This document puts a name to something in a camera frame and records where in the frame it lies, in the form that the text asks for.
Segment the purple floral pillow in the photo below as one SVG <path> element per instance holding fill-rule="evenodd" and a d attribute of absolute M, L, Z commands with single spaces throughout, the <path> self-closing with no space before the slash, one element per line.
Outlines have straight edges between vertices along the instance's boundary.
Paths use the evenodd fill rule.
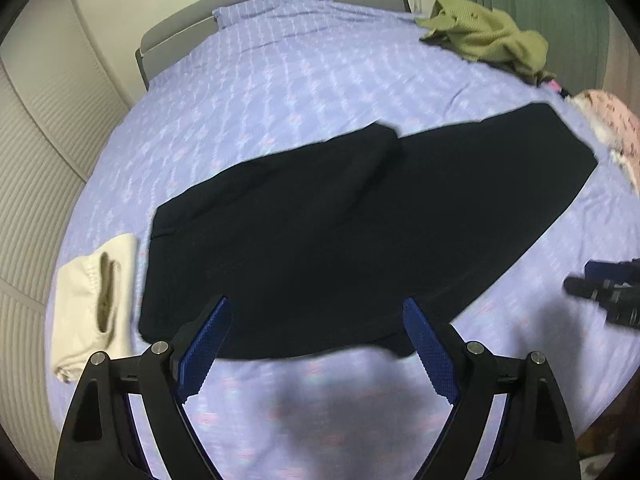
<path fill-rule="evenodd" d="M 257 18 L 259 15 L 269 11 L 282 8 L 286 4 L 300 3 L 307 1 L 332 1 L 332 0 L 247 0 L 240 3 L 232 4 L 232 6 L 222 6 L 213 10 L 212 14 L 215 18 L 218 28 L 224 29 L 239 22 Z"/>

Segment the white louvered wardrobe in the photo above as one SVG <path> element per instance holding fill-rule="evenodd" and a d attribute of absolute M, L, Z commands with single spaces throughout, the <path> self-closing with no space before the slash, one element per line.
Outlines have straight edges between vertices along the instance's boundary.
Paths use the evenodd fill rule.
<path fill-rule="evenodd" d="M 75 200 L 127 104 L 75 0 L 29 0 L 1 45 L 1 425 L 20 450 L 54 437 L 43 320 Z"/>

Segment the olive green sweater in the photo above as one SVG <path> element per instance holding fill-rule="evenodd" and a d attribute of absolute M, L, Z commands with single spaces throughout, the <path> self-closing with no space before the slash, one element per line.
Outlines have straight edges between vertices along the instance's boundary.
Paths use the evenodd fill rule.
<path fill-rule="evenodd" d="M 465 61 L 485 63 L 532 86 L 555 78 L 547 70 L 547 39 L 519 28 L 499 9 L 471 0 L 436 0 L 431 15 L 420 16 L 416 24 L 425 30 L 424 44 L 450 50 Z"/>

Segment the green curtain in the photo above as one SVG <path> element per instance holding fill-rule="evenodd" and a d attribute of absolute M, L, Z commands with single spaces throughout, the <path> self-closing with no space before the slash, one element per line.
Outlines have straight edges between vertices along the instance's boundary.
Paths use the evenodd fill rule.
<path fill-rule="evenodd" d="M 599 88 L 608 62 L 610 11 L 605 0 L 472 0 L 503 10 L 521 29 L 548 41 L 547 70 L 570 93 Z"/>

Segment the pink patterned jacket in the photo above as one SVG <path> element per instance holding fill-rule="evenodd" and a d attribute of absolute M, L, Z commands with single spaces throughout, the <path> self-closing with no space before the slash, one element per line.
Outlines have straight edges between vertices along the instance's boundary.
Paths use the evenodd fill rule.
<path fill-rule="evenodd" d="M 630 162 L 639 161 L 639 118 L 615 94 L 585 90 L 570 99 L 585 115 L 598 140 Z"/>

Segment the folded cream cloth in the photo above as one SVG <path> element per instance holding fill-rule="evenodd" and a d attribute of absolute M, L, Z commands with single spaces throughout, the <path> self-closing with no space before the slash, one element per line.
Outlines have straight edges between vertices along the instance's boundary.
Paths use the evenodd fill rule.
<path fill-rule="evenodd" d="M 120 234 L 58 270 L 50 364 L 60 382 L 77 382 L 96 352 L 112 359 L 134 354 L 130 322 L 137 250 L 134 234 Z"/>

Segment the black pants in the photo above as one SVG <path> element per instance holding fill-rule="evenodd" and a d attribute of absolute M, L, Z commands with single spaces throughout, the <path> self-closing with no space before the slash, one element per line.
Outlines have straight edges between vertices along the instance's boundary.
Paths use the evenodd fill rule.
<path fill-rule="evenodd" d="M 365 344 L 406 356 L 405 299 L 455 318 L 596 166 L 540 103 L 411 136 L 371 124 L 241 162 L 158 207 L 139 333 L 168 340 L 222 295 L 225 359 Z"/>

